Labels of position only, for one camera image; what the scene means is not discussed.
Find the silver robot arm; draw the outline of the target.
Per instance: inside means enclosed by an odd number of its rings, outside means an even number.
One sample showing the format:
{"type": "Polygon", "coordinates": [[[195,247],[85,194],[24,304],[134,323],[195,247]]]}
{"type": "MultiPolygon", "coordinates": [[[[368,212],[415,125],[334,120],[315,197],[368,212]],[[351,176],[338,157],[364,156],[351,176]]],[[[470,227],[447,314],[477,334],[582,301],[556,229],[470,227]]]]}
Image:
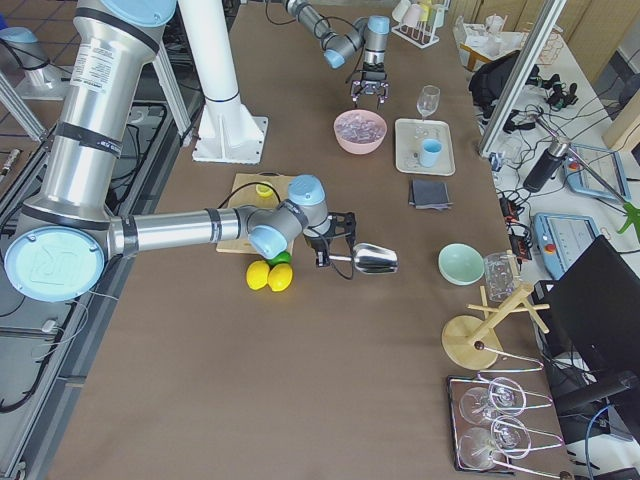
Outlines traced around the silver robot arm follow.
{"type": "Polygon", "coordinates": [[[389,81],[385,69],[385,55],[390,19],[371,15],[349,23],[347,33],[337,33],[330,19],[321,15],[308,1],[283,1],[287,13],[304,26],[319,42],[323,55],[332,69],[342,67],[356,53],[362,55],[362,65],[348,77],[351,83],[350,96],[357,104],[362,96],[375,96],[377,107],[381,107],[389,96],[389,81]]]}
{"type": "Polygon", "coordinates": [[[91,290],[107,262],[142,251],[247,239],[276,257],[304,236],[328,256],[338,216],[321,182],[295,177],[274,208],[240,206],[173,214],[113,216],[105,205],[142,68],[158,62],[164,27],[180,14],[205,97],[194,157],[256,164],[267,121],[239,96],[223,7],[218,1],[82,1],[81,36],[40,190],[21,207],[4,255],[12,286],[45,302],[91,290]]]}

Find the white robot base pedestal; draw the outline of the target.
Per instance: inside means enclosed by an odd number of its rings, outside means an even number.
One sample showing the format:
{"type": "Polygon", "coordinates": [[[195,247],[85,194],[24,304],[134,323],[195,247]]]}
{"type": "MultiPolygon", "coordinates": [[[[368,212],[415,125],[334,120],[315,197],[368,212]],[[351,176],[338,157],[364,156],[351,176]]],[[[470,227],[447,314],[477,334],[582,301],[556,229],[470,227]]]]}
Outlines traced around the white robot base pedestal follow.
{"type": "Polygon", "coordinates": [[[205,97],[193,159],[256,165],[268,119],[242,103],[222,3],[186,0],[179,8],[205,97]]]}

